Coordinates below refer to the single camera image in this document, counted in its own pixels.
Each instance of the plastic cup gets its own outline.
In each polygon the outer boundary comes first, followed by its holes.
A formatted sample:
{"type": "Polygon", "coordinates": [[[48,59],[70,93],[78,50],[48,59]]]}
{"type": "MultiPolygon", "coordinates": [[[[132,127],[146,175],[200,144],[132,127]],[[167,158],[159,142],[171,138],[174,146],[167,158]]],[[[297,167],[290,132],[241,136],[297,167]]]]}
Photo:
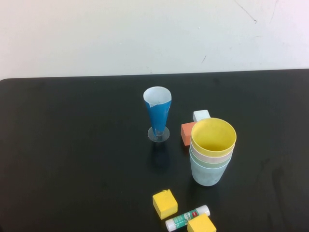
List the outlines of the plastic cup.
{"type": "Polygon", "coordinates": [[[212,186],[219,182],[221,179],[229,161],[223,165],[222,167],[218,168],[205,168],[199,165],[190,154],[190,163],[191,163],[191,171],[192,176],[196,182],[203,186],[212,186]]]}
{"type": "Polygon", "coordinates": [[[189,149],[190,155],[192,156],[192,159],[199,164],[200,166],[204,167],[204,168],[220,168],[224,165],[226,165],[227,163],[230,162],[232,156],[230,156],[227,160],[221,162],[221,163],[208,163],[208,162],[204,162],[202,160],[200,160],[198,157],[196,157],[194,155],[194,153],[192,152],[191,148],[189,149]]]}
{"type": "Polygon", "coordinates": [[[210,156],[205,156],[201,153],[199,153],[195,147],[193,146],[193,144],[191,143],[190,144],[190,149],[192,150],[192,153],[201,161],[203,162],[207,162],[207,163],[222,163],[226,160],[228,160],[232,154],[233,154],[233,150],[234,150],[234,147],[232,148],[232,150],[227,153],[226,155],[223,155],[221,157],[210,157],[210,156]]]}
{"type": "Polygon", "coordinates": [[[198,121],[191,131],[192,146],[208,157],[221,157],[232,151],[236,138],[228,122],[213,117],[198,121]]]}
{"type": "Polygon", "coordinates": [[[172,95],[167,88],[156,86],[147,89],[143,97],[152,126],[148,130],[148,137],[154,142],[163,142],[169,138],[169,130],[165,124],[172,95]]]}

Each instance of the clear plastic base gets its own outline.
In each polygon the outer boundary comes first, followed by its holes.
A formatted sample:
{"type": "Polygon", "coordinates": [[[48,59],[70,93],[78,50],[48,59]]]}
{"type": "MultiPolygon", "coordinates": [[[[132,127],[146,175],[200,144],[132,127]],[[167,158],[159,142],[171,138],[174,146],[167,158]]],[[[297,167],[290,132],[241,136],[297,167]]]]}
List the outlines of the clear plastic base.
{"type": "Polygon", "coordinates": [[[150,127],[149,130],[148,130],[148,138],[151,141],[154,141],[154,142],[157,142],[157,143],[164,142],[165,140],[167,140],[169,138],[169,129],[167,127],[165,127],[164,132],[161,136],[155,136],[153,128],[150,127]]]}

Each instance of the yellow foam cube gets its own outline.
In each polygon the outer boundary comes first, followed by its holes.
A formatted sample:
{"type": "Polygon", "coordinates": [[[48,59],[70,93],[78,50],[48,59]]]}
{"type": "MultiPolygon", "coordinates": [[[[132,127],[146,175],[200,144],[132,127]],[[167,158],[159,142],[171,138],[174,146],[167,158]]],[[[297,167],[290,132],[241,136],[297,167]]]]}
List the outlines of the yellow foam cube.
{"type": "Polygon", "coordinates": [[[216,232],[217,229],[206,214],[201,214],[188,222],[188,231],[216,232]]]}
{"type": "Polygon", "coordinates": [[[177,201],[169,189],[155,194],[153,196],[153,204],[161,220],[178,211],[177,201]]]}

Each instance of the light blue cup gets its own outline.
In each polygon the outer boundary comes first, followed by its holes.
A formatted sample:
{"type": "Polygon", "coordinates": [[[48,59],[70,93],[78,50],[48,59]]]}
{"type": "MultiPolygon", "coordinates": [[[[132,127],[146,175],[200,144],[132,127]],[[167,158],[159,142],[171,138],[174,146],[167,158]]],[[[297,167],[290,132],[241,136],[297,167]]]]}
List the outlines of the light blue cup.
{"type": "Polygon", "coordinates": [[[167,88],[156,86],[147,89],[143,97],[152,126],[148,130],[148,137],[154,142],[163,142],[169,138],[169,130],[165,125],[172,95],[167,88]]]}
{"type": "Polygon", "coordinates": [[[231,158],[223,166],[218,168],[205,168],[199,165],[190,152],[190,163],[192,176],[196,182],[203,186],[212,186],[219,182],[231,158]]]}

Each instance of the pink cup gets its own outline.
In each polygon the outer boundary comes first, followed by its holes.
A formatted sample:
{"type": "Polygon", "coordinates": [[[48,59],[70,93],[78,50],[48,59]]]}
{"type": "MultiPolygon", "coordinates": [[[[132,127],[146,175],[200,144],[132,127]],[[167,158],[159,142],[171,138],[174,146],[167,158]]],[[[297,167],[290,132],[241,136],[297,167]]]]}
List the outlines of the pink cup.
{"type": "Polygon", "coordinates": [[[221,157],[209,157],[209,156],[205,156],[205,155],[199,153],[194,148],[193,144],[192,143],[190,144],[190,148],[191,148],[193,154],[197,158],[199,158],[201,161],[204,161],[204,162],[207,162],[207,163],[222,163],[222,162],[228,160],[232,156],[232,154],[233,154],[234,147],[235,147],[235,145],[232,147],[232,150],[229,153],[227,153],[226,155],[224,155],[224,156],[221,156],[221,157]]]}

